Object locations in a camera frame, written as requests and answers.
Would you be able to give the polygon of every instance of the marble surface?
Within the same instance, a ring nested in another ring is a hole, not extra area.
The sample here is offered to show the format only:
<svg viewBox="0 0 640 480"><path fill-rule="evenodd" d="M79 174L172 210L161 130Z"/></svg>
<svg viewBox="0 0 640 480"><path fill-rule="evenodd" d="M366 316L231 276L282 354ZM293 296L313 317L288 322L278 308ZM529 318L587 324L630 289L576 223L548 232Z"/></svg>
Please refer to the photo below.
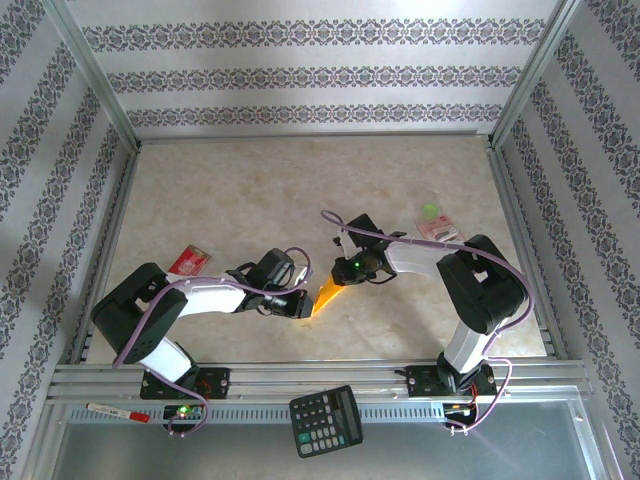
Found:
<svg viewBox="0 0 640 480"><path fill-rule="evenodd" d="M305 248L315 298L341 250L329 208L366 212L385 232L419 236L421 206L437 202L468 237L515 251L479 137L327 137L142 148L107 289L144 262L168 269L188 244L212 255L203 274L258 261L273 247ZM169 333L199 362L435 358L458 317L442 281L411 274L346 289L311 319L243 314L181 318ZM535 319L492 354L544 355ZM98 331L88 362L114 352Z"/></svg>

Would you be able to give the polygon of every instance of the patterned wallpaper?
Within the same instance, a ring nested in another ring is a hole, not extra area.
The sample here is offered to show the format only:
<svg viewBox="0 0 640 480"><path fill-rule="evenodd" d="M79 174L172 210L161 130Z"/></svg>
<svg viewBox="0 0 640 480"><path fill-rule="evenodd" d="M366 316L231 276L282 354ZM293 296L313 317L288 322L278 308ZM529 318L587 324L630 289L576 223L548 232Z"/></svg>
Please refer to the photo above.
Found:
<svg viewBox="0 0 640 480"><path fill-rule="evenodd" d="M148 139L489 133L555 0L104 3L68 5Z"/></svg>
<svg viewBox="0 0 640 480"><path fill-rule="evenodd" d="M625 478L640 478L639 26L633 2L586 2L502 149Z"/></svg>
<svg viewBox="0 0 640 480"><path fill-rule="evenodd" d="M130 160L40 3L0 8L0 479L9 479L87 306L85 279Z"/></svg>

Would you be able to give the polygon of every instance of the red box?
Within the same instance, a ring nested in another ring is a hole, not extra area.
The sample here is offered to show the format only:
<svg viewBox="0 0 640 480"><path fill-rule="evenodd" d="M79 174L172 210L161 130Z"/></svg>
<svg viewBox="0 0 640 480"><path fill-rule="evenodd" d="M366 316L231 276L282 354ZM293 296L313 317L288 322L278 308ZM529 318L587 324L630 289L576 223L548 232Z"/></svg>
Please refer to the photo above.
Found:
<svg viewBox="0 0 640 480"><path fill-rule="evenodd" d="M183 277L193 277L202 271L210 258L211 255L208 253L203 252L198 247L189 245L178 260L171 265L169 272Z"/></svg>

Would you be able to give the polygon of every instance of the black calculator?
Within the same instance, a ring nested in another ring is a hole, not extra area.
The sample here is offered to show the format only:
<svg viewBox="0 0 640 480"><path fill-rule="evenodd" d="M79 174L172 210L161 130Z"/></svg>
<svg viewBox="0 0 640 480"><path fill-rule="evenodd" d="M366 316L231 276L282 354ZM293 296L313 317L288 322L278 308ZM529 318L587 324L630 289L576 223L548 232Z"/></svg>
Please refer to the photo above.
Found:
<svg viewBox="0 0 640 480"><path fill-rule="evenodd" d="M298 455L314 457L362 443L362 422L351 387L296 398L289 403Z"/></svg>

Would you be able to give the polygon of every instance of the yellow object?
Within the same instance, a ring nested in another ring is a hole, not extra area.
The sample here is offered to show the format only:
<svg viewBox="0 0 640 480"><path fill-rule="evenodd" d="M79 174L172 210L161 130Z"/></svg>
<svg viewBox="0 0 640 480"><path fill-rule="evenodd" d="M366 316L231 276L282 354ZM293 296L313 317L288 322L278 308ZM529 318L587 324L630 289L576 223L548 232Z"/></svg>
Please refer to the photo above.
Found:
<svg viewBox="0 0 640 480"><path fill-rule="evenodd" d="M327 283L318 290L318 296L316 297L316 301L313 303L311 316L313 317L313 315L319 312L327 303L333 300L343 288L344 285L336 285L333 283L333 277L329 275Z"/></svg>

